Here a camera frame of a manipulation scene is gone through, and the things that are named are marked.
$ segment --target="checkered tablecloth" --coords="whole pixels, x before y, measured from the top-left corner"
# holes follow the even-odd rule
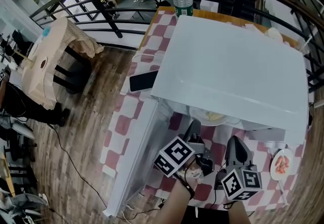
[[[142,48],[133,58],[128,76],[117,98],[115,111],[111,118],[100,159],[100,162],[103,164],[102,170],[112,177],[116,177],[119,169],[122,167],[121,159],[125,157],[129,139],[132,138],[128,133],[132,133],[132,129],[137,122],[143,103],[150,96],[150,91],[130,93],[129,77],[131,75],[159,69],[176,23],[174,12],[159,10],[142,44]],[[243,27],[263,34],[253,24],[247,24]],[[184,126],[184,122],[188,122],[184,121],[186,117],[188,116],[175,113],[170,121],[168,135],[173,135],[175,137],[179,133],[184,133],[184,128],[188,127],[188,125]],[[245,202],[246,210],[265,210],[284,206],[278,182],[272,180],[270,177],[269,169],[271,155],[268,153],[268,148],[263,142],[250,140],[246,137],[244,130],[225,125],[218,127],[203,126],[201,128],[201,136],[207,148],[212,151],[215,157],[215,172],[205,177],[203,183],[198,185],[195,197],[190,201],[190,205],[210,207],[214,202],[215,195],[213,185],[216,171],[218,171],[224,161],[226,144],[232,135],[237,135],[244,140],[253,153],[254,164],[257,165],[258,171],[261,172],[263,190]],[[298,176],[297,173],[304,153],[304,148],[305,144],[297,147],[290,147],[295,155],[295,159],[293,160],[293,167],[290,175],[283,182],[283,188],[288,202],[290,201],[291,191]],[[158,169],[153,169],[145,191],[166,199],[174,183],[174,178],[166,178]],[[217,191],[217,200],[213,209],[223,209],[222,204],[224,202],[224,192]]]

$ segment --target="railing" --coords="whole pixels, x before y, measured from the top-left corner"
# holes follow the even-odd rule
[[[324,0],[298,0],[304,5],[306,5],[313,13],[317,14],[320,19],[323,19],[324,12]],[[296,15],[299,26],[304,35],[308,35],[313,41],[318,45],[311,45],[310,47],[310,56],[314,56],[317,60],[316,63],[311,63],[311,71],[314,72],[313,76],[308,77],[308,81],[316,80],[315,87],[311,87],[310,91],[314,91],[321,87],[324,84],[324,81],[321,78],[321,75],[324,73],[324,70],[321,68],[323,57],[323,50],[320,49],[324,47],[324,37],[323,31],[315,27],[311,22],[304,20],[294,9],[291,10],[292,14]]]
[[[37,16],[39,13],[47,11],[45,16],[41,16],[35,22],[40,22],[43,19],[47,19],[49,17],[52,17],[59,12],[66,11],[72,7],[75,6],[80,6],[84,5],[87,3],[92,3],[96,10],[93,11],[86,11],[78,14],[69,14],[67,17],[68,18],[73,18],[81,15],[92,15],[92,14],[97,14],[101,13],[104,17],[105,20],[100,20],[100,21],[86,21],[86,22],[76,22],[77,25],[83,25],[83,24],[91,24],[91,23],[108,23],[110,25],[109,29],[102,29],[102,28],[91,28],[91,29],[83,29],[84,31],[109,31],[109,32],[114,32],[119,38],[123,38],[123,33],[131,33],[131,34],[144,34],[144,31],[134,31],[134,30],[125,30],[125,29],[119,29],[116,25],[116,23],[130,23],[130,24],[149,24],[149,22],[145,21],[139,21],[139,20],[118,20],[118,19],[113,19],[112,13],[115,12],[125,12],[125,11],[134,11],[137,13],[142,13],[142,12],[155,12],[156,9],[146,9],[146,8],[138,8],[138,7],[132,7],[132,8],[105,8],[103,4],[101,3],[101,0],[86,0],[82,2],[78,2],[76,4],[70,5],[63,7],[62,9],[53,11],[51,9],[54,6],[57,6],[57,4],[60,4],[64,2],[65,0],[51,0],[44,6],[42,6],[40,9],[35,11],[30,17],[33,19],[35,16]],[[277,18],[271,14],[265,13],[263,10],[259,10],[257,8],[253,8],[251,6],[245,6],[242,3],[242,0],[207,0],[207,1],[212,1],[212,2],[217,2],[220,4],[226,4],[229,6],[232,6],[233,9],[232,11],[235,11],[235,14],[232,14],[233,16],[240,16],[241,12],[249,12],[253,13],[254,15],[258,15],[258,17],[264,17],[269,19],[270,21],[273,21],[279,25],[282,25],[286,27],[287,29],[291,30],[292,32],[298,34],[301,36],[305,41],[309,41],[309,45],[312,47],[315,47],[317,50],[316,52],[316,57],[313,57],[313,54],[307,54],[305,55],[305,58],[309,60],[309,63],[311,65],[311,70],[307,70],[308,74],[308,85],[309,85],[309,92],[313,92],[316,89],[320,88],[322,85],[324,85],[324,80],[321,79],[320,75],[324,73],[324,67],[322,67],[321,63],[321,56],[322,53],[324,54],[324,45],[323,43],[317,43],[316,38],[313,38],[309,40],[309,33],[301,31],[294,27],[293,25],[285,22],[284,20]],[[317,14],[311,12],[304,4],[302,4],[298,0],[277,0],[281,2],[282,4],[290,7],[292,11],[296,14],[298,14],[298,17],[300,20],[303,20],[303,22],[306,22],[307,25],[312,25],[313,30],[316,29],[318,32],[324,32],[324,20],[321,19],[320,16]],[[51,22],[53,22],[55,19],[53,18],[50,21],[47,21],[46,23],[41,23],[39,24],[40,26],[45,26]]]

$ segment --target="white panel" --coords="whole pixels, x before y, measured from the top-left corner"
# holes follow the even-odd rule
[[[181,16],[151,94],[291,130],[290,142],[302,143],[307,90],[304,58],[295,49],[231,24]]]

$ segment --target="smartphone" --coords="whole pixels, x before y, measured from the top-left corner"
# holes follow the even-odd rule
[[[152,88],[158,70],[130,77],[131,92]]]

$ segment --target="floor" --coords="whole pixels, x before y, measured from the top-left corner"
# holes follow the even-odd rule
[[[114,107],[114,99],[126,77],[133,52],[106,48],[91,60],[93,74],[81,95],[69,95],[58,89],[58,100],[71,109],[65,127],[56,128],[61,145],[71,155],[81,175],[103,197],[105,203],[112,188],[112,179],[101,171],[99,157],[105,133]],[[316,101],[324,99],[324,90],[316,93]],[[252,223],[319,223],[324,213],[324,107],[314,110],[314,123],[308,136],[305,155],[295,186],[293,202],[279,210],[255,212]],[[52,207],[72,223],[126,223],[118,218],[107,218],[98,195],[78,176],[68,156],[60,149],[59,141],[47,125],[30,122],[37,134],[38,147],[33,169],[38,178],[38,189],[47,194]],[[139,195],[130,203],[125,216],[132,218],[136,212],[153,209],[160,199]],[[156,211],[138,215],[130,222],[153,223]],[[65,223],[57,214],[45,211],[45,223]]]

